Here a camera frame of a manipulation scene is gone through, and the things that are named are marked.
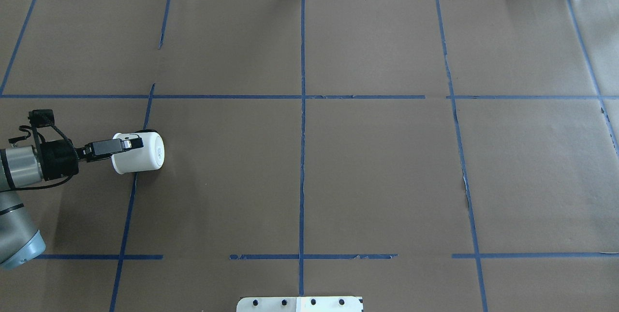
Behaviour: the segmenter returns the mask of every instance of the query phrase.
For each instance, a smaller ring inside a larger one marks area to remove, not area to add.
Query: vertical blue line
[[[13,61],[15,61],[15,57],[17,56],[17,50],[19,50],[19,45],[22,43],[22,37],[24,37],[24,32],[26,32],[26,27],[28,26],[28,21],[30,19],[30,15],[32,15],[32,10],[35,8],[36,2],[37,0],[32,0],[32,2],[30,2],[30,8],[28,9],[28,13],[24,19],[22,30],[19,32],[19,36],[17,37],[17,43],[15,43],[15,48],[13,49],[11,60],[9,60],[9,65],[6,67],[4,79],[2,79],[2,85],[0,85],[0,95],[4,92],[4,87],[6,86],[7,81],[9,81],[9,74],[11,73],[11,68],[13,68]]]
[[[155,92],[155,84],[150,87],[150,94],[148,95],[148,104],[146,106],[146,114],[144,115],[144,126],[146,129],[148,126],[148,119],[150,117],[150,106],[152,105],[153,94]],[[137,189],[137,174],[133,174],[133,185],[131,186],[131,195],[129,197],[129,206],[127,208],[127,217],[124,221],[124,231],[122,231],[122,242],[120,245],[120,253],[118,254],[117,274],[114,279],[114,288],[112,290],[112,297],[110,301],[110,312],[114,312],[116,308],[116,300],[118,296],[118,286],[120,285],[120,277],[122,274],[122,263],[124,262],[124,253],[127,248],[127,239],[129,237],[129,228],[131,225],[131,214],[133,213],[133,203],[135,202],[135,191]]]
[[[574,24],[574,29],[576,31],[576,35],[578,37],[578,42],[580,43],[582,54],[584,55],[585,62],[587,64],[587,69],[589,70],[589,74],[591,75],[591,80],[593,81],[593,86],[595,87],[595,94],[597,94],[597,99],[600,101],[600,107],[604,111],[604,119],[606,120],[606,127],[608,128],[608,133],[610,134],[610,139],[613,142],[613,146],[615,148],[615,154],[619,158],[619,145],[617,145],[617,136],[615,135],[615,130],[613,129],[613,124],[610,122],[610,118],[608,117],[608,111],[606,110],[606,105],[604,104],[604,99],[602,98],[602,94],[600,92],[600,87],[597,83],[597,78],[595,77],[595,72],[593,72],[593,66],[591,65],[591,60],[589,57],[589,53],[587,52],[587,48],[584,46],[584,41],[582,40],[582,34],[580,32],[580,27],[578,26],[578,22],[576,20],[576,16],[574,14],[574,8],[572,6],[572,0],[568,1],[568,10],[570,11],[570,17],[572,18],[572,23]]]
[[[299,296],[305,291],[305,0],[301,0],[301,182],[299,202]]]
[[[170,0],[165,3],[165,12],[163,13],[163,25],[161,25],[161,38],[159,39],[159,47],[157,49],[161,50],[161,46],[163,45],[163,37],[165,36],[165,26],[168,24],[168,12],[170,11]]]
[[[475,250],[475,263],[477,264],[477,279],[479,281],[479,291],[482,298],[482,308],[484,312],[488,312],[488,303],[486,302],[486,285],[484,284],[484,273],[482,272],[482,259],[479,255],[479,245],[477,241],[477,229],[475,228],[475,216],[473,214],[473,202],[471,201],[471,191],[469,189],[469,176],[466,170],[466,160],[464,160],[464,149],[462,148],[462,135],[460,135],[460,124],[458,123],[456,99],[454,94],[454,86],[451,79],[451,69],[447,61],[447,41],[445,40],[445,29],[442,23],[441,2],[436,0],[436,13],[438,14],[438,25],[441,31],[442,52],[445,61],[445,70],[447,71],[447,80],[449,80],[449,95],[451,100],[451,110],[454,116],[454,125],[456,127],[456,137],[458,142],[458,152],[460,154],[460,167],[462,167],[462,178],[464,179],[464,189],[466,198],[469,202],[469,222],[471,224],[471,235],[473,237],[473,248]]]

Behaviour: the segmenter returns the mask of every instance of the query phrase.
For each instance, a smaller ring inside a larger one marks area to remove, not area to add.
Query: metal bracket
[[[236,312],[363,312],[363,298],[242,298],[236,305]]]

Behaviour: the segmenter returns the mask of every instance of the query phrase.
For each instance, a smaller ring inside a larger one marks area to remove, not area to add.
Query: silver metal cylinder
[[[15,187],[35,184],[43,179],[43,171],[32,146],[6,149],[5,153]]]
[[[0,193],[0,263],[19,251],[37,233],[15,191]]]

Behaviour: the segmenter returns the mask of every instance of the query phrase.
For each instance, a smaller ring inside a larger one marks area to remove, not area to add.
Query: robotic arm
[[[28,119],[29,126],[19,127],[27,135],[9,139],[13,148],[0,149],[0,267],[7,270],[34,259],[45,250],[41,233],[16,191],[48,189],[64,184],[79,173],[80,161],[111,158],[119,174],[159,169],[164,161],[163,141],[153,130],[117,134],[113,139],[91,142],[76,149],[55,126],[50,109],[30,111]],[[62,139],[46,141],[38,131],[44,127],[51,127]],[[17,142],[30,136],[35,140],[34,146],[16,147]],[[64,180],[56,184],[26,187],[42,180],[60,178]]]

